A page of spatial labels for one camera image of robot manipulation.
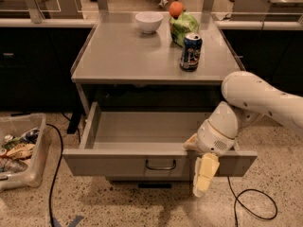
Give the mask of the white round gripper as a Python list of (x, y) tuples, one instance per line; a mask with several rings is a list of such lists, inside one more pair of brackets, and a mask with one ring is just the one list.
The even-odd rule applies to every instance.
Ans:
[(199, 149), (205, 153), (195, 162), (192, 192), (196, 197), (202, 197), (209, 188), (220, 166), (218, 156), (225, 155), (234, 144), (234, 139), (229, 139), (217, 131), (209, 120), (205, 120), (197, 130), (197, 134), (192, 134), (183, 144), (183, 148), (186, 150), (197, 151)]

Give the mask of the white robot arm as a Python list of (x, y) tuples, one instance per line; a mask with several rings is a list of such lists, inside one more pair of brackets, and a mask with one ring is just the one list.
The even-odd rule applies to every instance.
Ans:
[(247, 71), (233, 72), (222, 82), (223, 101), (184, 143), (184, 149), (203, 155), (196, 159), (192, 192), (202, 196), (217, 173), (219, 158), (235, 145), (240, 129), (269, 116), (303, 135), (303, 97), (282, 92)]

